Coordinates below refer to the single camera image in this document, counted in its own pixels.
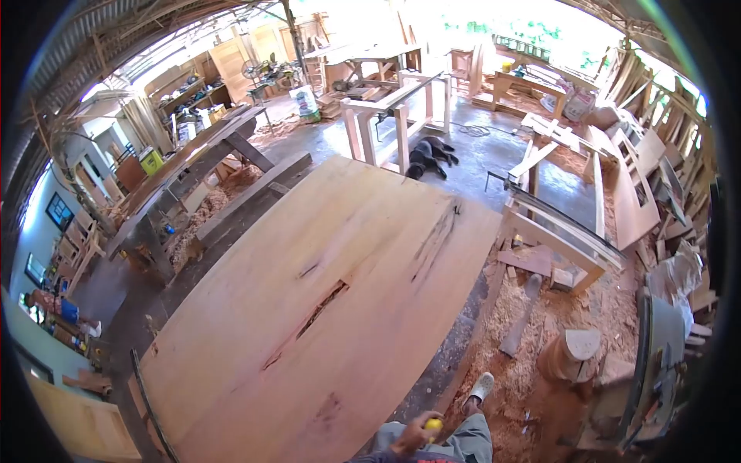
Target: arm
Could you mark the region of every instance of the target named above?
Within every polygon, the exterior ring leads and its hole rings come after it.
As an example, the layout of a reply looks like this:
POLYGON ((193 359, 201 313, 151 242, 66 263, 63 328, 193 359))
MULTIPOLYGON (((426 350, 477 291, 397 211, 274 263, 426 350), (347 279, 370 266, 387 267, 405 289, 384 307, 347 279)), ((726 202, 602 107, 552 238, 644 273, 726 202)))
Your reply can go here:
POLYGON ((442 418, 441 413, 427 411, 417 416, 404 429, 401 436, 388 449, 359 456, 345 463, 403 463, 406 462, 423 445, 434 440, 440 429, 425 429, 430 418, 442 418))

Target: person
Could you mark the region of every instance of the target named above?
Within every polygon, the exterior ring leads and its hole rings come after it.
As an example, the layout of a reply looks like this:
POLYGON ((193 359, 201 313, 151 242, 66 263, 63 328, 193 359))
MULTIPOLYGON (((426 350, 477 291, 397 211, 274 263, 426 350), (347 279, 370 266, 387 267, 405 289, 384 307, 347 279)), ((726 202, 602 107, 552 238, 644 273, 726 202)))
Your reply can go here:
POLYGON ((31 294, 26 293, 24 296, 24 303, 26 304, 26 307, 37 306, 46 313, 54 313, 61 316, 62 320, 67 323, 86 323, 90 325, 90 328, 93 330, 100 331, 101 322, 83 317, 80 315, 80 309, 78 309, 73 303, 63 299, 62 297, 55 297, 52 293, 47 291, 33 290, 31 294))
POLYGON ((409 425, 385 423, 373 438, 371 453, 346 463, 491 463, 491 433, 479 406, 493 387, 494 377, 483 373, 463 404, 465 420, 443 445, 429 443, 439 429, 425 429, 427 420, 442 414, 426 411, 409 425))

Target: gray pants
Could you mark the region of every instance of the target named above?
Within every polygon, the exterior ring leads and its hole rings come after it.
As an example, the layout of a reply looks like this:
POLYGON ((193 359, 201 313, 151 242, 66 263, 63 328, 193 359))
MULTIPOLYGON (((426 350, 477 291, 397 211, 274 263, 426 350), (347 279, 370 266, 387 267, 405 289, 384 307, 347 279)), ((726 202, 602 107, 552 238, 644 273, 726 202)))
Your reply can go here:
MULTIPOLYGON (((384 423, 376 433, 372 451, 386 450, 402 435, 406 427, 406 424, 399 422, 384 423)), ((443 445, 428 444, 422 450, 476 463, 491 463, 494 452, 491 447, 489 426, 481 413, 466 418, 443 445)))

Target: concrete floor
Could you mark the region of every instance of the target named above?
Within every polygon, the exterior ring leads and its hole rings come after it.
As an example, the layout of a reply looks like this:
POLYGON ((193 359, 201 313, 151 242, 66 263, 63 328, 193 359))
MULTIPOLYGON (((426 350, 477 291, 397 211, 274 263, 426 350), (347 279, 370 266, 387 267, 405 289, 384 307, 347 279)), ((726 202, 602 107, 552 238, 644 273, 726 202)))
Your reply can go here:
MULTIPOLYGON (((422 109, 420 99, 424 98, 424 94, 420 93, 415 97, 410 101, 411 119, 417 110, 422 109)), ((508 194, 502 189, 502 183, 496 179, 491 179, 488 191, 484 191, 486 171, 504 174, 519 163, 527 145, 520 137, 511 133, 513 129, 519 127, 519 120, 504 113, 491 113, 476 108, 464 99, 453 101, 451 105, 453 122, 489 126, 492 127, 489 129, 490 134, 474 138, 463 133, 461 127, 451 126, 451 132, 441 138, 456 148, 460 165, 443 167, 448 174, 445 181, 432 173, 426 173, 422 181, 467 199, 480 201, 491 209, 500 211, 508 194)), ((435 119, 442 120, 442 114, 439 114, 441 111, 441 107, 436 107, 435 119)), ((383 143, 377 143, 376 148, 396 143, 393 139, 393 128, 393 119, 387 119, 380 124, 379 132, 383 143)), ((426 130, 423 130, 410 140, 410 144, 427 135, 436 133, 434 131, 426 133, 426 130)), ((300 150, 308 150, 313 157, 313 165, 308 170, 316 168, 318 164, 337 153, 349 155, 342 120, 299 127, 287 138, 271 143, 263 153, 277 163, 283 157, 300 150)), ((541 162, 539 168, 539 196, 593 229, 592 185, 585 184, 578 177, 564 172, 548 161, 541 162)), ((303 175, 305 172, 288 182, 287 186, 293 186, 303 175)), ((131 269, 127 262, 116 257, 112 262, 100 259, 90 281, 81 284, 76 291, 74 299, 79 304, 81 312, 104 322, 100 344, 104 350, 104 372, 113 380, 112 402, 119 405, 124 421, 145 462, 159 462, 162 459, 146 433, 127 387, 127 381, 132 374, 129 350, 136 348, 141 354, 153 340, 153 334, 148 330, 144 316, 151 316, 156 327, 163 326, 211 266, 275 202, 274 197, 266 195, 255 205, 254 211, 249 216, 234 218, 232 231, 214 247, 206 250, 200 261, 189 262, 166 288, 157 284, 153 276, 131 269)), ((415 387, 392 413, 390 420, 407 422, 420 411, 434 407, 439 395, 456 372, 467 347, 466 341, 479 315, 480 302, 485 299, 487 292, 485 280, 480 276, 448 337, 415 387)))

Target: black dog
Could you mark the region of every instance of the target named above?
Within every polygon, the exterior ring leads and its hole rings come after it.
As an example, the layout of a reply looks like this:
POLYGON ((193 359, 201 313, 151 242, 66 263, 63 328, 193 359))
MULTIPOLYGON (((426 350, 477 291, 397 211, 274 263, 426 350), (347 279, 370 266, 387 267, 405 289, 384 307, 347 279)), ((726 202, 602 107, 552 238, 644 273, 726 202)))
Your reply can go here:
POLYGON ((426 141, 432 147, 432 156, 437 159, 442 159, 448 163, 449 167, 453 167, 453 163, 458 165, 459 160, 455 155, 446 153, 446 151, 455 151, 456 149, 449 144, 444 143, 441 139, 435 136, 426 136, 422 139, 426 141))
POLYGON ((458 164, 459 160, 444 150, 454 151, 455 148, 443 143, 436 137, 424 137, 409 153, 409 168, 407 169, 406 176, 419 180, 422 174, 429 168, 437 172, 445 180, 448 174, 437 164, 437 159, 447 161, 450 166, 453 165, 453 162, 458 164))

